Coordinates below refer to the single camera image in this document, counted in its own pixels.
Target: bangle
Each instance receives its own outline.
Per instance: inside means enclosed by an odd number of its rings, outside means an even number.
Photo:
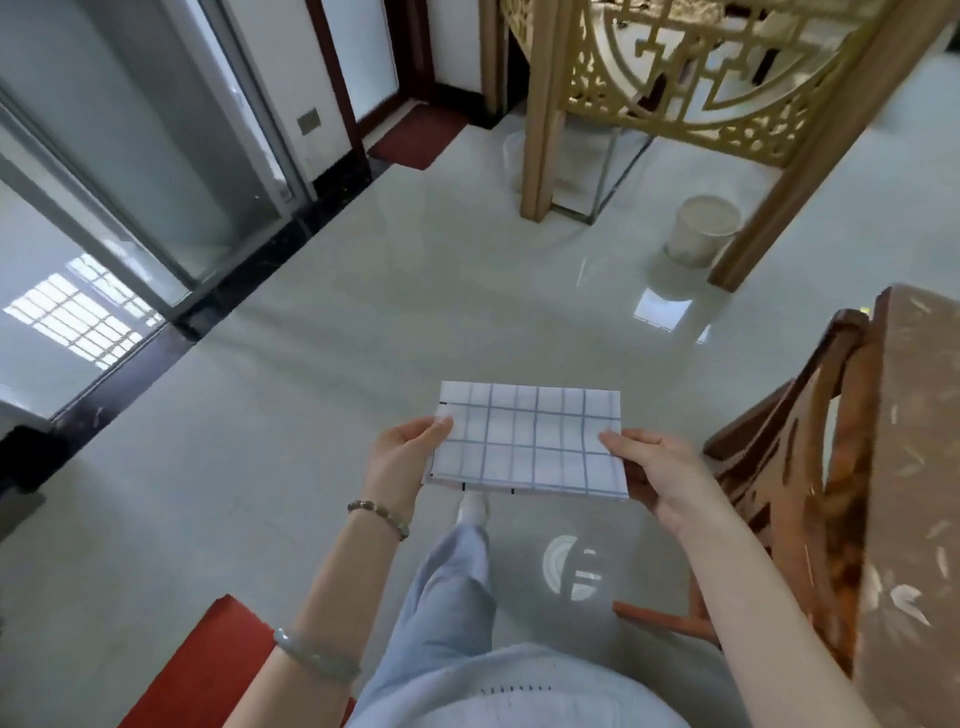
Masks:
[[[347,512],[353,513],[353,511],[357,510],[358,508],[375,513],[381,519],[393,526],[396,529],[396,532],[400,535],[401,541],[406,541],[407,537],[410,536],[410,526],[407,525],[400,516],[385,506],[377,505],[372,500],[355,500],[353,503],[347,506]]]
[[[360,674],[360,666],[353,660],[318,650],[295,635],[288,635],[280,628],[274,632],[274,643],[301,665],[309,667],[322,677],[330,677],[349,685]]]

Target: red mat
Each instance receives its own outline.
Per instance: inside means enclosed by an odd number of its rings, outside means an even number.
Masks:
[[[370,156],[424,170],[467,125],[459,111],[419,104],[370,149]]]
[[[221,728],[273,649],[274,631],[232,596],[222,596],[120,728]],[[344,723],[352,711],[351,699]]]

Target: shoe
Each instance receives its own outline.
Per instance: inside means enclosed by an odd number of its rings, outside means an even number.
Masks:
[[[457,523],[486,525],[490,516],[490,502],[486,493],[464,493],[457,509]]]

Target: table top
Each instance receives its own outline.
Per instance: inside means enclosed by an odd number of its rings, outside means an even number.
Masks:
[[[878,308],[883,369],[853,680],[884,726],[958,725],[960,303],[897,285]]]

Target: jeans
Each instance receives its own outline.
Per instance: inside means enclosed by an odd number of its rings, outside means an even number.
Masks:
[[[427,554],[355,716],[421,675],[491,651],[489,549],[483,527],[460,523]]]

